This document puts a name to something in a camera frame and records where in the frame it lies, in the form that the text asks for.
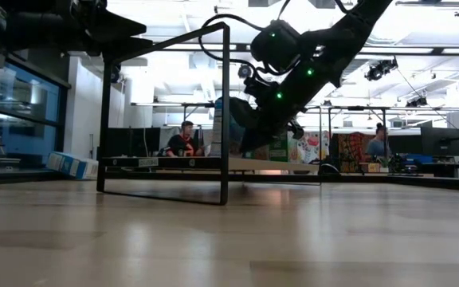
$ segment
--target blue box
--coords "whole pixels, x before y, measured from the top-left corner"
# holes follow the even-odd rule
[[[99,162],[54,151],[49,154],[46,167],[75,179],[96,179]]]

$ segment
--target person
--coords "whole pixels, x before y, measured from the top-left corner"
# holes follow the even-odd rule
[[[376,124],[376,136],[367,143],[367,155],[385,156],[383,141],[386,138],[386,132],[386,127],[384,127],[381,123]],[[391,156],[389,143],[387,143],[387,155]]]
[[[182,123],[182,131],[179,135],[172,136],[167,143],[169,147],[167,156],[203,156],[203,149],[192,139],[194,124],[190,121]]]

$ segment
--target wooden floor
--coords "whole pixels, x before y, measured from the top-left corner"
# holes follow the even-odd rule
[[[180,187],[217,188],[108,184]],[[101,195],[93,182],[3,185],[0,286],[456,287],[459,192],[239,183],[220,207]]]

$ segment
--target window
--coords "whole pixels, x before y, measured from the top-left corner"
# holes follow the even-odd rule
[[[20,159],[20,168],[40,168],[56,145],[56,128],[0,114],[0,136],[5,155]]]
[[[0,69],[0,109],[58,121],[60,88],[12,64]]]

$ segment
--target blue shirt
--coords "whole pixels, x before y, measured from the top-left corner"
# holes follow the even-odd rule
[[[369,143],[367,143],[366,154],[368,155],[376,155],[376,156],[385,156],[384,148],[383,148],[383,141],[372,139]],[[390,147],[389,143],[387,143],[387,155],[390,155]]]

